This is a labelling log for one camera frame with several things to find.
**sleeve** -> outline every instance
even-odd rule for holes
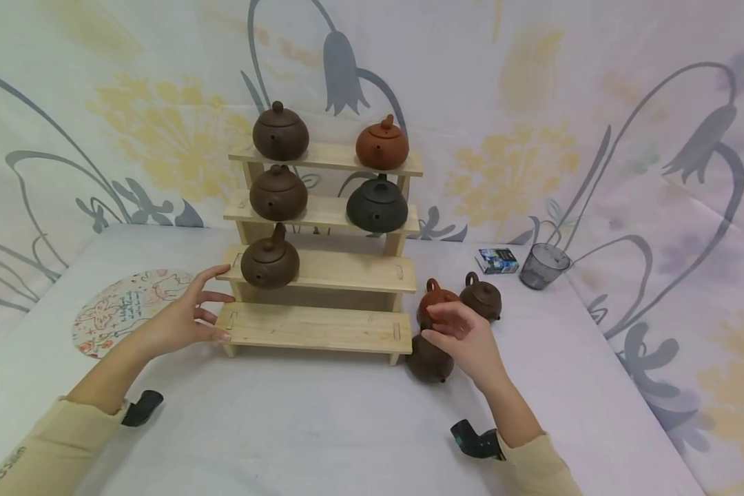
[[[498,439],[506,458],[506,461],[497,462],[498,471],[514,495],[582,496],[548,434],[540,435],[519,448],[510,448],[502,437]]]
[[[68,496],[127,413],[59,398],[0,465],[0,496]]]

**white tablecloth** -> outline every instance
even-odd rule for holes
[[[215,265],[236,241],[235,231],[148,226],[99,236],[0,345],[0,460],[94,366],[71,343],[83,304],[132,273]],[[413,313],[429,277],[459,292],[477,247],[408,241],[420,292],[403,299],[404,311]],[[521,261],[525,250],[513,247]],[[564,277],[542,292],[514,275],[483,279],[504,297],[494,325],[504,364],[585,495],[703,494]],[[463,418],[477,432],[493,427],[459,370],[425,386],[385,355],[243,349],[232,360],[204,344],[152,362],[128,398],[144,389],[165,403],[144,427],[121,428],[80,494],[502,493],[493,462],[462,455],[449,433]]]

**clay teapot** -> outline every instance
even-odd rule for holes
[[[251,186],[251,207],[267,220],[297,218],[306,209],[306,185],[285,165],[273,165],[259,174]]]
[[[426,293],[419,302],[419,309],[417,310],[419,329],[430,329],[433,327],[433,319],[426,312],[426,308],[431,304],[457,302],[459,300],[460,298],[457,297],[457,294],[452,293],[449,289],[441,289],[438,281],[434,280],[434,278],[429,278],[426,281]]]
[[[502,316],[502,294],[490,282],[480,281],[476,272],[466,274],[466,287],[460,293],[460,301],[488,322]]]
[[[378,171],[396,169],[408,158],[408,137],[394,125],[389,114],[380,124],[373,124],[361,131],[355,142],[355,155],[363,166]]]
[[[413,376],[421,382],[446,382],[455,368],[452,357],[420,334],[413,336],[411,345],[413,353],[405,356],[405,364],[408,364]]]
[[[370,233],[390,233],[408,220],[408,202],[386,174],[364,181],[347,199],[347,218]]]
[[[240,271],[251,286],[275,289],[287,286],[298,275],[300,256],[293,245],[284,240],[287,228],[275,225],[273,235],[251,243],[242,253]]]
[[[256,120],[254,145],[272,161],[294,161],[309,147],[309,130],[297,114],[274,101]]]

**hand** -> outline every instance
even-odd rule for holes
[[[214,313],[199,307],[201,303],[234,302],[234,297],[229,294],[203,291],[207,281],[230,268],[231,265],[217,265],[200,272],[182,296],[128,335],[119,346],[127,343],[151,360],[200,341],[228,341],[231,336],[224,330],[196,322],[196,319],[210,324],[215,324],[217,320]]]
[[[483,395],[509,383],[486,319],[461,302],[433,304],[426,311],[434,324],[422,331],[423,338],[455,359]]]

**tiered wooden rack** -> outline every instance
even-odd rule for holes
[[[250,136],[228,157],[240,162],[249,187],[264,172],[263,164],[271,163],[259,154]],[[379,172],[358,162],[355,147],[324,143],[311,143],[300,160],[283,163]],[[412,153],[403,166],[386,173],[397,176],[397,186],[408,198],[410,178],[421,177],[423,171],[418,156]],[[332,233],[357,231],[345,214],[346,202],[345,198],[309,195],[304,213],[287,224],[316,226]],[[242,241],[241,245],[229,246],[224,262],[231,263],[231,270],[218,277],[231,283],[237,299],[236,303],[225,304],[217,320],[217,326],[231,335],[230,343],[224,345],[227,355],[235,356],[240,346],[363,351],[385,353],[389,364],[394,365],[399,355],[411,354],[410,317],[400,313],[400,299],[403,293],[417,291],[413,262],[402,257],[405,237],[419,233],[415,205],[409,205],[408,220],[402,228],[385,235],[382,254],[299,249],[298,277],[289,286],[273,291],[252,287],[240,272],[242,253],[253,241],[272,233],[273,223],[251,208],[248,189],[236,192],[224,218],[236,221]],[[339,241],[342,237],[331,234],[330,239]],[[371,294],[383,298],[370,298]]]

